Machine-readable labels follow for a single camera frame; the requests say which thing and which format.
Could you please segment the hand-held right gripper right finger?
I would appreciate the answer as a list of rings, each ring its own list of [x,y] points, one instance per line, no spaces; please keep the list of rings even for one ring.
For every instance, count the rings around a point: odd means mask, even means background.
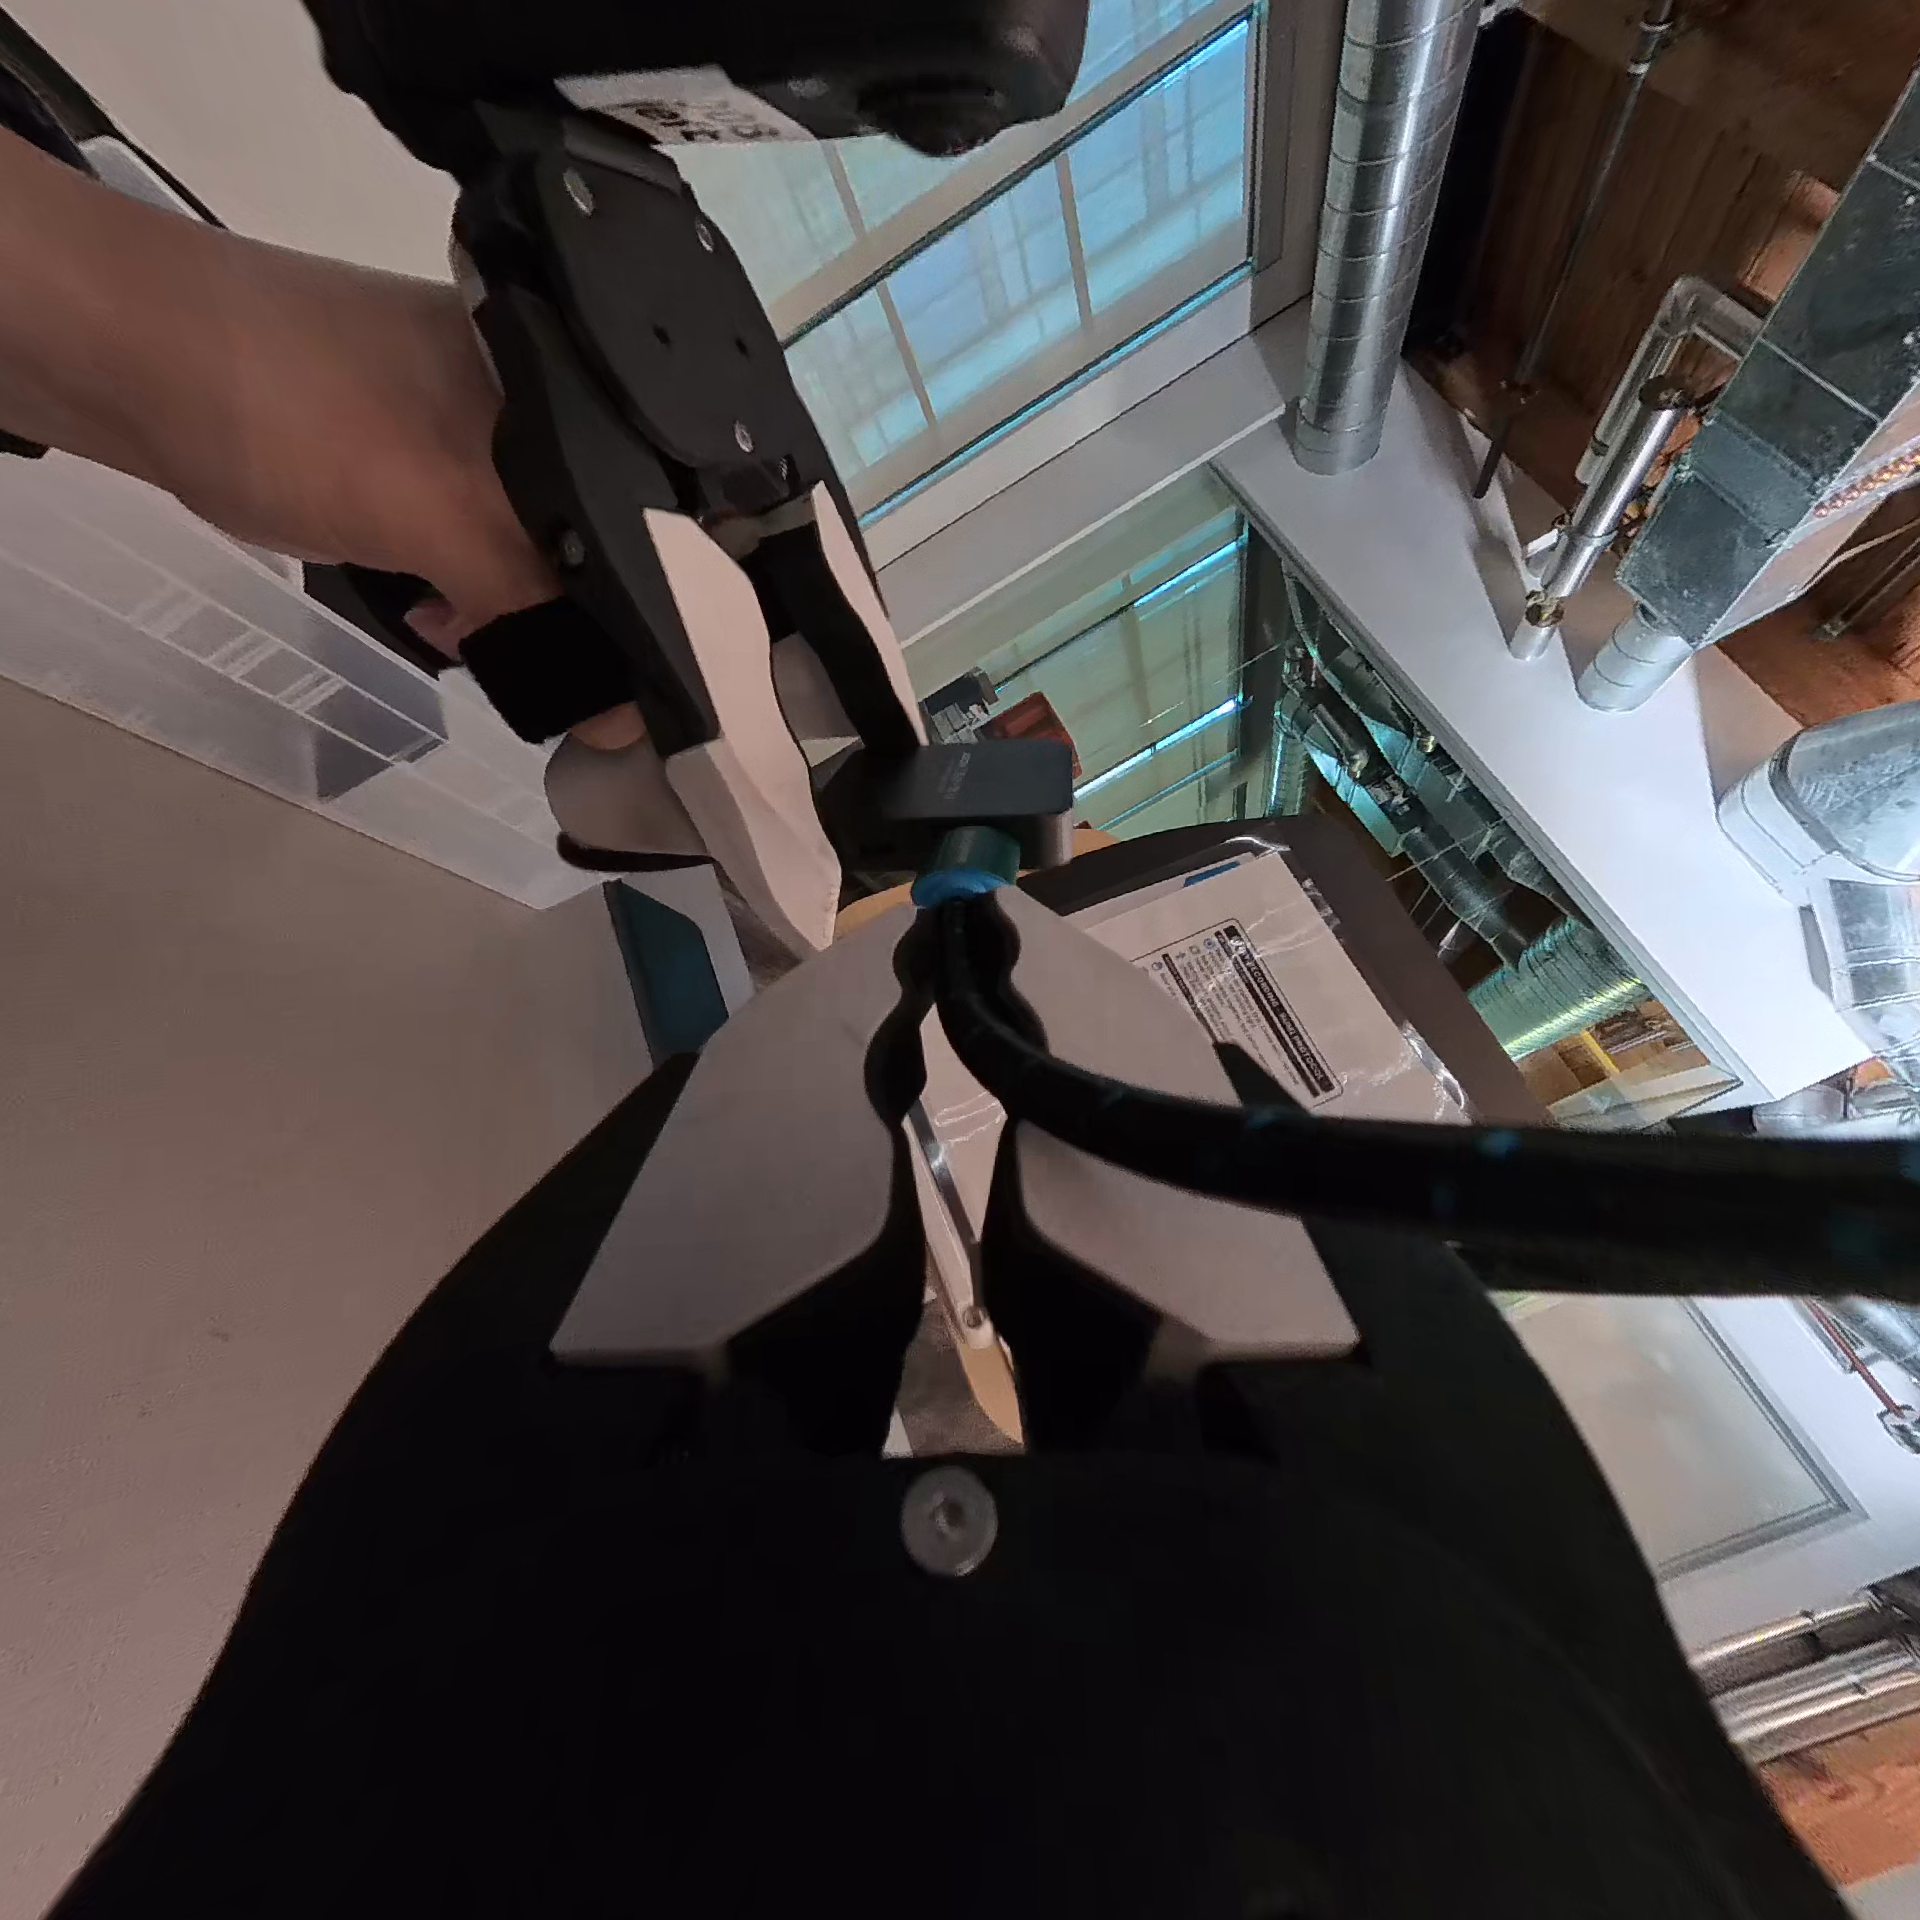
[[[988,947],[1061,1064],[1236,1108],[1207,1029],[1139,965],[1003,887]],[[1343,1361],[1358,1344],[1304,1227],[1117,1169],[1008,1115],[981,1235],[983,1297],[1011,1353],[1024,1449],[1183,1429],[1154,1410],[1218,1362]]]

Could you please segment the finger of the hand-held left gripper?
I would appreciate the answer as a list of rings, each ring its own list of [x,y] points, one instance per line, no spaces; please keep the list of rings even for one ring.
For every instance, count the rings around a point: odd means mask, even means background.
[[[691,641],[718,733],[664,754],[564,741],[564,837],[581,850],[707,857],[794,957],[832,944],[840,863],[776,700],[773,642],[747,572],[693,519],[642,516]]]
[[[781,716],[805,747],[891,762],[927,745],[906,652],[828,485],[750,519],[747,577],[773,642]]]

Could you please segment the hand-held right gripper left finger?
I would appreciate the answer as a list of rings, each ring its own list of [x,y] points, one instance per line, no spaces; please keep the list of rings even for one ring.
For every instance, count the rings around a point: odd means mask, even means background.
[[[805,1449],[877,1453],[922,1325],[906,1112],[924,989],[895,906],[734,1015],[693,1064],[550,1340],[771,1402]]]

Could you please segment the black HDMI hub adapter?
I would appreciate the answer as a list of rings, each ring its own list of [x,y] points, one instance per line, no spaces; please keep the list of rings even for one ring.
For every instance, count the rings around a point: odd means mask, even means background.
[[[855,745],[808,779],[851,873],[924,872],[950,832],[973,828],[1011,837],[1020,873],[1071,857],[1071,749],[1058,739],[936,741],[901,756]]]

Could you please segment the clear plastic storage bin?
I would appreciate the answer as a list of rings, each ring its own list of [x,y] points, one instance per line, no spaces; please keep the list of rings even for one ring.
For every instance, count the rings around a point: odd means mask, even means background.
[[[173,498],[3,460],[5,680],[530,907],[558,853],[547,753],[467,673],[432,676]]]

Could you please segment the silver duct elbow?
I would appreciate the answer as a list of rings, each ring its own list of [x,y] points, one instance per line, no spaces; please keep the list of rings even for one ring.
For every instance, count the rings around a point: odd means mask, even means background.
[[[1805,727],[1725,789],[1716,821],[1795,906],[1867,1053],[1918,1083],[1918,701]]]

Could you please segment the person's left hand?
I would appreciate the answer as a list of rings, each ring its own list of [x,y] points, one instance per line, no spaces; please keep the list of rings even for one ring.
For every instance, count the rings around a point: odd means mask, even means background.
[[[493,466],[461,295],[262,244],[3,133],[3,427],[292,560],[408,575],[445,656],[559,579]]]

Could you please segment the large glass window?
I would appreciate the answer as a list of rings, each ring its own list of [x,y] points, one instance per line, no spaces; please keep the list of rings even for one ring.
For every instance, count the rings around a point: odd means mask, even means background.
[[[863,524],[1250,275],[1278,5],[1120,12],[1128,60],[1056,133],[780,163],[775,332]]]

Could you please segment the silver metal pipe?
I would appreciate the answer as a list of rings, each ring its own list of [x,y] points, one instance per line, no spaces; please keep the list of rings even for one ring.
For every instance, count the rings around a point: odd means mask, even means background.
[[[1688,384],[1661,373],[1626,389],[1595,423],[1574,466],[1574,507],[1549,532],[1523,547],[1525,600],[1506,637],[1512,658],[1539,658],[1560,632],[1567,603],[1613,544],[1627,511],[1688,410]]]

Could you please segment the silver spiral air duct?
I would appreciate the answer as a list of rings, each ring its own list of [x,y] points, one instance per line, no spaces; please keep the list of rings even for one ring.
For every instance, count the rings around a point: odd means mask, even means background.
[[[1347,7],[1288,419],[1310,474],[1350,474],[1378,452],[1478,29],[1476,2]]]

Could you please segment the rectangular metal air duct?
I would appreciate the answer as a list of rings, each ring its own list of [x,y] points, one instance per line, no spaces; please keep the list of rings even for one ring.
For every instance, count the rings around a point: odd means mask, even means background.
[[[1790,603],[1916,483],[1918,79],[1664,480],[1615,580],[1687,658]]]

